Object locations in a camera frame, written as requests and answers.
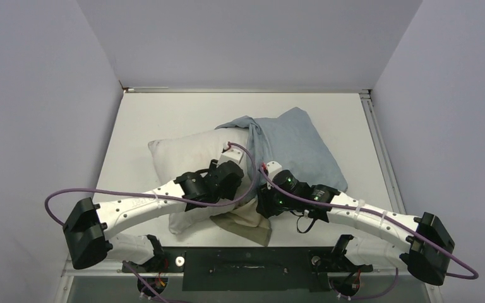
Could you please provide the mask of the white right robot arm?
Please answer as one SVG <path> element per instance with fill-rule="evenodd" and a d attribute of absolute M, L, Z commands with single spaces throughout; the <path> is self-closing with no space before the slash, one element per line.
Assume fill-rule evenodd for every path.
<path fill-rule="evenodd" d="M 290 212 L 313 223 L 345 225 L 371 235 L 333 250 L 336 268 L 348 270 L 354 264 L 404 267 L 418 280 L 436 286 L 451 276 L 448 267 L 455 242 L 438 216 L 389 212 L 330 186 L 299 181 L 282 167 L 264 166 L 260 174 L 266 183 L 259 189 L 257 210 L 264 217 Z"/>

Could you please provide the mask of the white pillow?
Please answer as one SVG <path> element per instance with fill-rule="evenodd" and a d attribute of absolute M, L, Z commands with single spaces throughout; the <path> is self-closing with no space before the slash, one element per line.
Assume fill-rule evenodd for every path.
<path fill-rule="evenodd" d="M 176 139 L 151 141 L 148 148 L 153 158 L 153 166 L 162 184 L 183 175 L 186 172 L 209 168 L 212 160 L 220 158 L 224 144 L 235 142 L 245 147 L 252 155 L 254 147 L 249 141 L 249 131 L 241 128 L 220 128 Z M 172 234 L 181 234 L 194 224 L 210 219 L 218 227 L 240 236 L 249 235 L 249 226 L 235 219 L 228 213 L 239 206 L 249 203 L 256 196 L 256 189 L 251 186 L 252 165 L 247 156 L 243 156 L 241 168 L 244 172 L 242 184 L 236 191 L 239 197 L 246 195 L 238 204 L 224 207 L 195 208 L 193 210 L 169 215 L 168 228 Z"/>

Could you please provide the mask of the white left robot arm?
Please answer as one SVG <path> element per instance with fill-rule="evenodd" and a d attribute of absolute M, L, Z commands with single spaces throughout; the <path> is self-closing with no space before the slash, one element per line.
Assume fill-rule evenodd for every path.
<path fill-rule="evenodd" d="M 140 264 L 147 271 L 162 266 L 163 249 L 153 235 L 124 231 L 153 218 L 194 208 L 219 207 L 234 200 L 244 172 L 228 160 L 212 161 L 207 173 L 187 172 L 152 191 L 123 199 L 94 203 L 84 198 L 75 204 L 63 224 L 73 268 L 83 270 L 105 259 Z"/>

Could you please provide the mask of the light blue pillowcase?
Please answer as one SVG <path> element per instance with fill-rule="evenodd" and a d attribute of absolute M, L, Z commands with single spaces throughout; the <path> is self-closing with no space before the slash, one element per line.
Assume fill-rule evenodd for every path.
<path fill-rule="evenodd" d="M 339 164 L 323 142 L 308 113 L 298 107 L 277 118 L 242 116 L 219 125 L 219 128 L 238 128 L 248 132 L 246 148 L 256 162 L 278 161 L 300 181 L 324 184 L 345 192 L 348 183 Z M 269 245 L 270 221 L 256 211 L 256 193 L 248 201 L 227 213 L 210 219 L 218 227 L 255 242 Z"/>

